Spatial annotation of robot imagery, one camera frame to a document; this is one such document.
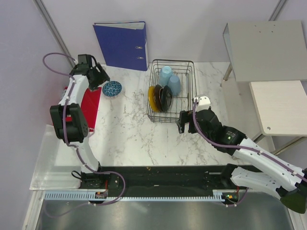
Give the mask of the blue patterned bowl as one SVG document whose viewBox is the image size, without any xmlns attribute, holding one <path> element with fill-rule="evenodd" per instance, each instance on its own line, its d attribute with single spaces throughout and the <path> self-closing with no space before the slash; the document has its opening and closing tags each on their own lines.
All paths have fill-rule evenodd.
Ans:
<svg viewBox="0 0 307 230">
<path fill-rule="evenodd" d="M 102 88 L 102 92 L 107 97 L 115 97 L 122 91 L 122 85 L 118 81 L 108 81 Z"/>
</svg>

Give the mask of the black plate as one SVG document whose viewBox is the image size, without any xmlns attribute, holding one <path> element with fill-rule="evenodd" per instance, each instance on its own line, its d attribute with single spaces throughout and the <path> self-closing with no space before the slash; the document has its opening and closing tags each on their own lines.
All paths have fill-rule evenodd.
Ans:
<svg viewBox="0 0 307 230">
<path fill-rule="evenodd" d="M 162 95 L 161 95 L 162 111 L 167 112 L 171 106 L 171 103 L 172 103 L 172 91 L 169 86 L 165 86 L 162 89 Z"/>
</svg>

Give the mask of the red floral plate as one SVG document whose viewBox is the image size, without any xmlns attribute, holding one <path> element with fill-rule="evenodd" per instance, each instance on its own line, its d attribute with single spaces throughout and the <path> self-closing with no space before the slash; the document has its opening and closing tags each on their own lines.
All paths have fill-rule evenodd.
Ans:
<svg viewBox="0 0 307 230">
<path fill-rule="evenodd" d="M 159 84 L 157 84 L 154 88 L 154 99 L 155 104 L 157 106 L 157 109 L 159 112 L 162 112 L 162 103 L 161 103 L 161 93 L 163 91 L 163 87 Z"/>
</svg>

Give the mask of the yellow plate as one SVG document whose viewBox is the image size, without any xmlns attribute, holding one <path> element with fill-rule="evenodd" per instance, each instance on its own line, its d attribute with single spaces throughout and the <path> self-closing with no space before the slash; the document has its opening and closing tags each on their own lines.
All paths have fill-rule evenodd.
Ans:
<svg viewBox="0 0 307 230">
<path fill-rule="evenodd" d="M 159 112 L 158 107 L 157 107 L 157 105 L 155 103 L 154 89 L 155 89 L 154 86 L 150 86 L 149 87 L 149 89 L 148 89 L 148 101 L 149 101 L 149 105 L 150 105 L 151 109 L 154 112 Z"/>
</svg>

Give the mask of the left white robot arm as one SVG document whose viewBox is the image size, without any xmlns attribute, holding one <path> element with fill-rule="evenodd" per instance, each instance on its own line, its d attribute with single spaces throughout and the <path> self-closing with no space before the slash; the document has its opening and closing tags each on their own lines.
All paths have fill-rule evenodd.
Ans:
<svg viewBox="0 0 307 230">
<path fill-rule="evenodd" d="M 101 188 L 105 184 L 105 176 L 99 173 L 100 163 L 94 156 L 89 145 L 89 126 L 81 109 L 84 94 L 87 90 L 101 90 L 101 85 L 110 81 L 110 77 L 93 55 L 79 54 L 73 59 L 75 66 L 69 74 L 67 90 L 57 105 L 50 107 L 53 127 L 58 139 L 70 148 L 75 149 L 82 163 L 81 173 L 92 173 L 89 184 Z"/>
</svg>

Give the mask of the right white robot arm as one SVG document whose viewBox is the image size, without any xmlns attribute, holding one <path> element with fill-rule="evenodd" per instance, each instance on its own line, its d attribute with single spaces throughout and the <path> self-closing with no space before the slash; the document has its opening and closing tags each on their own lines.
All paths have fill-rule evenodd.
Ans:
<svg viewBox="0 0 307 230">
<path fill-rule="evenodd" d="M 177 126 L 179 133 L 200 134 L 219 152 L 242 159 L 260 170 L 250 172 L 228 164 L 220 176 L 224 188 L 252 188 L 279 199 L 288 209 L 304 214 L 307 210 L 307 171 L 266 151 L 238 129 L 224 126 L 210 109 L 181 111 Z"/>
</svg>

